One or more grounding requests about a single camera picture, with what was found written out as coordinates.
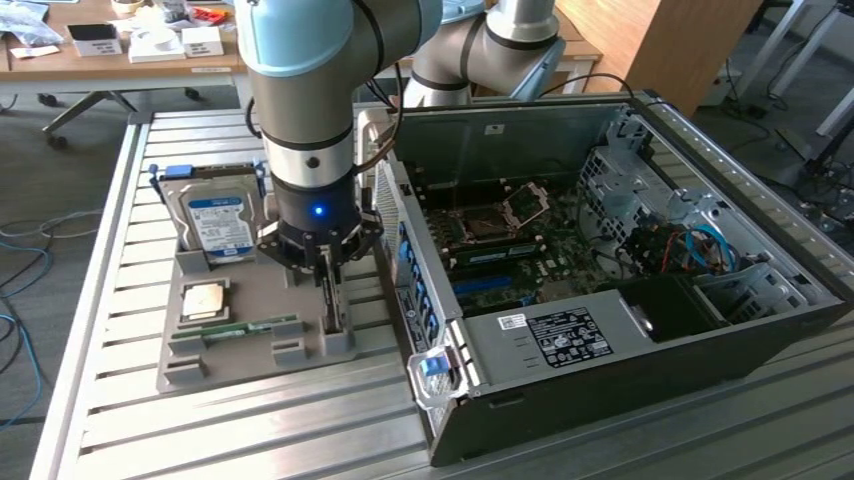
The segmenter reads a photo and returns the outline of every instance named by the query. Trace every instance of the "metal table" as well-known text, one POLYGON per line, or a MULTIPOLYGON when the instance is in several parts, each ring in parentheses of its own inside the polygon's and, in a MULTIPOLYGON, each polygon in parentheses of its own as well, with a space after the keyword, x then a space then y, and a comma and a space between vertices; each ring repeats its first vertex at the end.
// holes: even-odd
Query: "metal table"
POLYGON ((746 380, 443 469, 427 465, 388 318, 371 323, 384 353, 160 395, 175 232, 143 171, 152 162, 262 155, 236 110, 158 114, 128 127, 32 479, 765 479, 854 471, 851 316, 746 380))

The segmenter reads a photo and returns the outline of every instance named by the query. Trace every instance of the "white box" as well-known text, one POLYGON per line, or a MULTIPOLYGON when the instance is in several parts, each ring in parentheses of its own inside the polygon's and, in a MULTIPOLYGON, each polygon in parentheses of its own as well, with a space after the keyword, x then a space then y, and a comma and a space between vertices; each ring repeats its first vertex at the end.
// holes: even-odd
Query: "white box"
POLYGON ((178 34, 168 29, 138 30, 131 34, 128 58, 131 63, 183 60, 187 56, 178 34))
POLYGON ((68 33, 82 57, 122 53, 119 34, 112 25, 68 25, 68 33))
POLYGON ((196 27, 182 30, 182 43, 188 57, 224 55, 218 27, 196 27))
POLYGON ((183 60, 186 58, 184 47, 178 41, 178 38, 160 47, 155 47, 146 42, 131 41, 131 48, 128 49, 128 59, 131 63, 163 62, 166 60, 183 60))

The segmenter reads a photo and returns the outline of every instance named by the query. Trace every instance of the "blue latch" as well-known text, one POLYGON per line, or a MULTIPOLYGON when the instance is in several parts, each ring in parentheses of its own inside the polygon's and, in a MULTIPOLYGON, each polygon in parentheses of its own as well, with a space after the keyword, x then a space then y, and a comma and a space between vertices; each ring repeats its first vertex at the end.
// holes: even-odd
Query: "blue latch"
POLYGON ((439 357, 430 357, 422 360, 422 373, 426 377, 432 377, 434 375, 440 375, 443 373, 448 373, 451 370, 451 364, 448 363, 448 359, 444 355, 439 357))

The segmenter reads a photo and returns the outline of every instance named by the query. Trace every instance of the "hard drive label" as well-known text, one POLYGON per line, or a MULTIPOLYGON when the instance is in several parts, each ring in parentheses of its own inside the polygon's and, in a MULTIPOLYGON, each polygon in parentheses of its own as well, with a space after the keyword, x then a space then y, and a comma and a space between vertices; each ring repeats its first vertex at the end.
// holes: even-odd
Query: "hard drive label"
POLYGON ((252 231, 240 218, 246 205, 239 197, 192 200, 190 213, 203 250, 216 257, 234 257, 252 250, 252 231))

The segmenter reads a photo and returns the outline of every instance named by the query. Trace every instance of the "wooden cabinet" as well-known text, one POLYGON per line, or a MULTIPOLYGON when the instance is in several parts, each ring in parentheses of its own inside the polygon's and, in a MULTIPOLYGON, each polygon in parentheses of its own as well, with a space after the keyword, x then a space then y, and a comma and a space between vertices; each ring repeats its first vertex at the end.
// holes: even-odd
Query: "wooden cabinet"
MULTIPOLYGON (((655 90, 691 115, 709 92, 762 0, 557 0, 575 28, 603 53, 594 72, 635 90, 655 90)), ((622 86, 607 78, 587 92, 622 86)))

